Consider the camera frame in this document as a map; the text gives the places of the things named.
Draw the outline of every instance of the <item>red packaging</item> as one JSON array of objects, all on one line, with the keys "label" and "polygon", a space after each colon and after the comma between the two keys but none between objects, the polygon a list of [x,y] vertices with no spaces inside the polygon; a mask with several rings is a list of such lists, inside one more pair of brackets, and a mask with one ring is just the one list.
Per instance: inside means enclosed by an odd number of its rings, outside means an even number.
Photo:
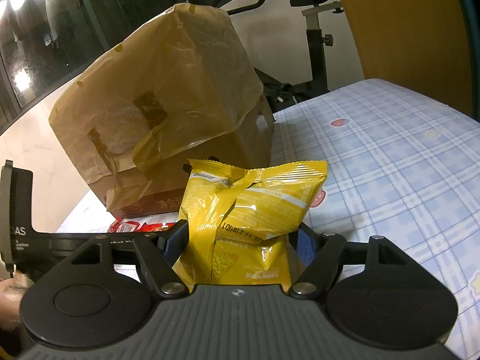
[{"label": "red packaging", "polygon": [[107,233],[132,233],[137,231],[138,227],[140,227],[140,223],[134,221],[124,222],[123,219],[119,217],[110,225]]},{"label": "red packaging", "polygon": [[135,231],[164,231],[164,230],[168,230],[174,224],[175,223],[172,223],[172,222],[151,223],[150,225],[147,225],[147,223],[144,223],[142,227],[136,229]]}]

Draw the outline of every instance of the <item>round pad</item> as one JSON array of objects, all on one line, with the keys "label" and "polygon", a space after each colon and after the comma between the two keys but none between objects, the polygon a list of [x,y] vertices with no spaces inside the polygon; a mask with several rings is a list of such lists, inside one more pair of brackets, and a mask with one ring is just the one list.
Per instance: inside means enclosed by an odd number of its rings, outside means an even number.
[{"label": "round pad", "polygon": [[30,334],[55,347],[90,349],[134,332],[152,307],[149,291],[113,269],[77,267],[85,271],[49,273],[25,293],[20,315]]},{"label": "round pad", "polygon": [[100,286],[78,284],[61,290],[53,303],[66,315],[86,317],[97,314],[110,302],[109,292]]},{"label": "round pad", "polygon": [[327,313],[354,339],[386,349],[415,349],[434,344],[455,323],[457,304],[445,287],[379,285],[358,274],[328,294]]}]

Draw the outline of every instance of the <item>cardboard box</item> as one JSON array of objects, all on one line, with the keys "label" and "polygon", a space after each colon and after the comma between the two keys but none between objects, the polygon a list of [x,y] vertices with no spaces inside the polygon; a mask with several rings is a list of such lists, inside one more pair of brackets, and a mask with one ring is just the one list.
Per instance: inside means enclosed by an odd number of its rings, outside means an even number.
[{"label": "cardboard box", "polygon": [[[140,200],[121,209],[111,210],[111,213],[116,217],[136,218],[178,211],[189,177],[189,158],[214,157],[225,164],[246,169],[268,167],[273,124],[272,111],[266,98],[262,95],[256,107],[246,115],[237,130],[165,159],[158,176],[153,180],[145,195]],[[117,182],[124,188],[147,182],[146,177],[137,168],[119,172],[116,177]],[[113,175],[104,176],[89,186],[106,205],[107,192],[114,188],[115,179]]]},{"label": "cardboard box", "polygon": [[273,116],[229,15],[184,3],[100,56],[49,123],[107,208],[132,217],[178,209],[188,158],[267,167]]}]

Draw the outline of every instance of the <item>bed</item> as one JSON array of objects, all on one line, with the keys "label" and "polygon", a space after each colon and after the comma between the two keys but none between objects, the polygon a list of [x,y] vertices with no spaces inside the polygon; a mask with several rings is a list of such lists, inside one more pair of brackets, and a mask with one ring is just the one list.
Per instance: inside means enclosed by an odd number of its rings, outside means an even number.
[{"label": "bed", "polygon": [[[375,234],[392,240],[454,293],[459,316],[446,346],[461,359],[480,357],[480,125],[380,79],[300,103],[275,119],[272,165],[329,164],[323,200],[304,222],[351,241]],[[105,231],[112,217],[100,214],[99,204],[88,194],[58,231],[77,231],[79,223]],[[347,267],[343,275],[361,269]]]}]

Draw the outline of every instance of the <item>plastic wrap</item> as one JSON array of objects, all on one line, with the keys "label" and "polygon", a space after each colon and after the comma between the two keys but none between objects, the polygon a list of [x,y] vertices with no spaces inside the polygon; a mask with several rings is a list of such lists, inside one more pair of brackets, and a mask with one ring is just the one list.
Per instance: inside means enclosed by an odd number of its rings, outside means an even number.
[{"label": "plastic wrap", "polygon": [[325,161],[245,170],[191,160],[179,219],[190,241],[174,269],[195,284],[290,287],[285,235],[298,229],[326,178]]},{"label": "plastic wrap", "polygon": [[142,171],[145,183],[126,191],[134,201],[163,159],[236,130],[262,92],[227,13],[184,3],[93,62],[49,122],[87,184]]}]

